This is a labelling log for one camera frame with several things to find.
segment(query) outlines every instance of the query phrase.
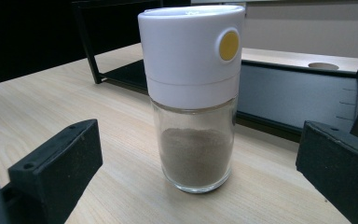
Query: white cap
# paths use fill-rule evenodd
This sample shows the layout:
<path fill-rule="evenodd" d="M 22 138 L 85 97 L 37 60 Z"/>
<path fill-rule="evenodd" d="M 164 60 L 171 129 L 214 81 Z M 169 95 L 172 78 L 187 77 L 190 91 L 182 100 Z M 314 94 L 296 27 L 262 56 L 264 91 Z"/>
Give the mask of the white cap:
<path fill-rule="evenodd" d="M 167 7 L 139 14 L 150 97 L 198 109 L 238 94 L 244 8 Z"/>

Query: transparent glass container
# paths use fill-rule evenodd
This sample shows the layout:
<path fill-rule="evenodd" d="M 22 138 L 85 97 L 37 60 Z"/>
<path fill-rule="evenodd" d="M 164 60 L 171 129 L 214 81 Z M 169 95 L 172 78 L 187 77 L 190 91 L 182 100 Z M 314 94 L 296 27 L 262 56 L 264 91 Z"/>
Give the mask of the transparent glass container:
<path fill-rule="evenodd" d="M 204 193 L 221 186 L 231 172 L 237 97 L 202 109 L 151 102 L 166 178 L 189 193 Z"/>

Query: table surface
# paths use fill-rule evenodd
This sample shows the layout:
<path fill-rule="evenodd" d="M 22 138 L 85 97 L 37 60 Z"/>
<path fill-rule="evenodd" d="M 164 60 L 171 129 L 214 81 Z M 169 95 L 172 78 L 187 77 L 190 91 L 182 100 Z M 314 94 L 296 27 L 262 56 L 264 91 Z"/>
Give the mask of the table surface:
<path fill-rule="evenodd" d="M 242 58 L 307 66 L 358 59 L 260 49 Z M 142 59 L 139 44 L 97 56 L 101 72 Z M 67 223 L 349 223 L 296 170 L 298 143 L 235 128 L 232 174 L 219 189 L 188 194 L 165 180 L 148 96 L 94 84 L 87 60 L 0 83 L 0 186 L 7 168 L 70 124 L 99 122 L 103 166 Z"/>

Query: yellow button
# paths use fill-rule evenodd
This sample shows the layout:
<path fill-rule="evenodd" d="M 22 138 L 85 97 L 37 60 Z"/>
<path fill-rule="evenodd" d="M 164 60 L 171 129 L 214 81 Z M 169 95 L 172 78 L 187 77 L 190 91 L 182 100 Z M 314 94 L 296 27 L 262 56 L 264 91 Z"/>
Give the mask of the yellow button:
<path fill-rule="evenodd" d="M 240 39 L 237 33 L 230 31 L 227 32 L 220 41 L 220 57 L 225 61 L 230 61 L 237 53 L 240 46 Z"/>

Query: gray wall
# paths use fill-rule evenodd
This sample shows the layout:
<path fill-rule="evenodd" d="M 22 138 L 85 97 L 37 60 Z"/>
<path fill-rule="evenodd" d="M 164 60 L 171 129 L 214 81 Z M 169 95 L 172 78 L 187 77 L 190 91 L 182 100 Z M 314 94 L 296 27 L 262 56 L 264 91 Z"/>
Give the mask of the gray wall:
<path fill-rule="evenodd" d="M 358 58 L 358 1 L 247 3 L 243 46 Z"/>

